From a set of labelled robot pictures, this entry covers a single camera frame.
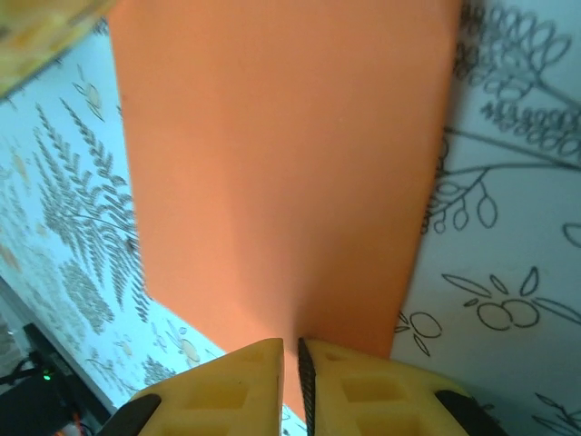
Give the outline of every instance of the black rubber pad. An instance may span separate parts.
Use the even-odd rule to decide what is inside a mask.
[[[309,347],[304,339],[299,339],[299,377],[302,389],[302,400],[305,405],[305,416],[307,418],[307,435],[315,434],[315,396],[316,384],[315,365],[310,357]]]
[[[436,398],[469,436],[508,436],[474,399],[454,391],[438,391]]]
[[[98,436],[138,436],[161,403],[162,397],[154,393],[126,403],[104,425]]]

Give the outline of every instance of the botanical print wallpaper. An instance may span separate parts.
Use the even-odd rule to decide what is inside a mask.
[[[464,384],[514,436],[581,436],[577,9],[463,5],[391,355]],[[0,125],[0,275],[112,402],[222,355],[143,288],[106,22],[1,102]],[[282,432],[306,434],[286,408]]]
[[[511,435],[581,436],[577,2],[465,3],[394,359],[463,383]]]

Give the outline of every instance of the square hole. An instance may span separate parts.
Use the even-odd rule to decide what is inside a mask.
[[[341,382],[348,402],[397,401],[406,398],[400,384],[390,377],[350,377]]]
[[[246,401],[248,386],[244,381],[198,383],[185,404],[186,409],[240,409]]]

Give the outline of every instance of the orange paper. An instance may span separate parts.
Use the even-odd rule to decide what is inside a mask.
[[[231,351],[388,356],[458,0],[125,0],[110,18],[147,290]],[[285,401],[300,411],[294,348]]]

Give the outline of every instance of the yellow plastic part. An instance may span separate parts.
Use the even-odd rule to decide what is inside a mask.
[[[87,34],[114,0],[0,0],[0,98]]]
[[[434,393],[459,386],[431,372],[307,340],[317,436],[467,436]]]
[[[162,397],[140,436],[278,436],[282,354],[267,339],[140,391]]]

